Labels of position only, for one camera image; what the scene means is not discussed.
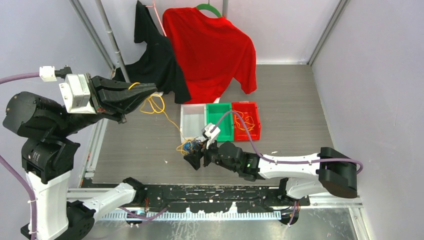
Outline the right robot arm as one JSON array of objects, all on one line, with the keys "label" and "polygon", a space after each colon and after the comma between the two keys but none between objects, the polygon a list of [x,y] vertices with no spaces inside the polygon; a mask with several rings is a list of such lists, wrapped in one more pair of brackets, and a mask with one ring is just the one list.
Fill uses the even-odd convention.
[{"label": "right robot arm", "polygon": [[213,163],[250,182],[280,179],[277,198],[286,206],[320,193],[354,199],[358,196],[357,175],[363,168],[331,147],[303,156],[271,156],[243,151],[229,141],[220,146],[216,142],[209,147],[205,142],[197,144],[183,158],[195,170]]}]

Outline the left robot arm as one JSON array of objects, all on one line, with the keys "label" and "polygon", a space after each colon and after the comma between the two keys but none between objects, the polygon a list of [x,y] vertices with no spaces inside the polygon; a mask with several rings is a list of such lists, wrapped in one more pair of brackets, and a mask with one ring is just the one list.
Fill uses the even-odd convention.
[{"label": "left robot arm", "polygon": [[118,207],[141,206],[145,186],[128,177],[118,186],[88,200],[69,201],[69,179],[80,144],[70,135],[102,119],[126,121],[146,98],[153,83],[128,83],[88,74],[62,73],[64,103],[23,91],[7,104],[3,126],[26,138],[21,149],[25,177],[18,180],[30,200],[30,222],[21,233],[30,240],[80,240],[96,221]]}]

